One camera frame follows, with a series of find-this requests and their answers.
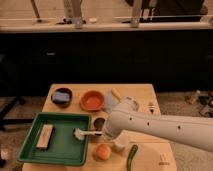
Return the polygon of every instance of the orange bowl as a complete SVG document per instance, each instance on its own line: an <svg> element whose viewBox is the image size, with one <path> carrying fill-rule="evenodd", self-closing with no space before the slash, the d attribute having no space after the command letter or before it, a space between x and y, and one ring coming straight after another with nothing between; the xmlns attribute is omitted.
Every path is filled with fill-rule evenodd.
<svg viewBox="0 0 213 171"><path fill-rule="evenodd" d="M99 111L104 106L104 95L99 91L88 91L82 96L80 106L86 111Z"/></svg>

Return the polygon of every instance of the scrub brush handle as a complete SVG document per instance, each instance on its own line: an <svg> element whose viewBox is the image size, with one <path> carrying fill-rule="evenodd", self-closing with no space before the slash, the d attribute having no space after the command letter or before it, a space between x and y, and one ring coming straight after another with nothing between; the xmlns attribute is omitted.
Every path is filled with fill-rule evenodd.
<svg viewBox="0 0 213 171"><path fill-rule="evenodd" d="M113 96L115 96L119 101L121 100L122 96L121 94L118 92L118 90L116 88L113 88L112 90L112 94Z"/></svg>

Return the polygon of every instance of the dark bowl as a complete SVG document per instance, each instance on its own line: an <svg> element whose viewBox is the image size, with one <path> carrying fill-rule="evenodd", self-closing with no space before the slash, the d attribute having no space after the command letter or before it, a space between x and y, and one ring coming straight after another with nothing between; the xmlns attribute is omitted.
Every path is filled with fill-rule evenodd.
<svg viewBox="0 0 213 171"><path fill-rule="evenodd" d="M61 95L68 95L69 96L69 99L67 101L59 101L57 99L54 99L54 93L60 93ZM59 88L57 90L55 90L51 96L51 101L56 104L57 106L59 107L62 107L62 108L65 108L65 107L68 107L72 101L72 91L68 88Z"/></svg>

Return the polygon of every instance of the black cabinet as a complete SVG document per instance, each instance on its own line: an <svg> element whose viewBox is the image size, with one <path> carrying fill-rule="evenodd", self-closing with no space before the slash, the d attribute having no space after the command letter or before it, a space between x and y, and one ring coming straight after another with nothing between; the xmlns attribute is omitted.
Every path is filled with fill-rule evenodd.
<svg viewBox="0 0 213 171"><path fill-rule="evenodd" d="M157 91L213 87L213 30L0 34L0 38L0 52L6 54L3 66L24 95L46 95L52 83L152 83Z"/></svg>

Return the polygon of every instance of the wooden table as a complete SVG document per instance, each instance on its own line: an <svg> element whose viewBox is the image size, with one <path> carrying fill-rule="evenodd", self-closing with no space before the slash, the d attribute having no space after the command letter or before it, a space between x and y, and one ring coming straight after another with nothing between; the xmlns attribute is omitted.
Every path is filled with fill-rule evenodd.
<svg viewBox="0 0 213 171"><path fill-rule="evenodd" d="M69 88L73 92L72 102L67 108L60 108L51 102L51 94L62 87ZM79 106L81 96L88 90L98 90L105 94L112 88L116 88L121 95L136 98L140 105L140 112L151 114L148 104L152 102L154 114L160 115L156 95L151 84L53 84L45 101L43 112L88 113ZM93 112L91 113L92 121L100 116L106 118L107 115L104 111ZM125 171L126 159L132 144L137 144L139 147L132 163L132 171L177 170L171 146L167 140L131 131L123 131L122 134L129 138L128 146L120 153L112 151L110 159L106 162L96 161L92 153L98 144L109 142L101 138L94 140L90 137L86 163L82 167L24 163L23 171Z"/></svg>

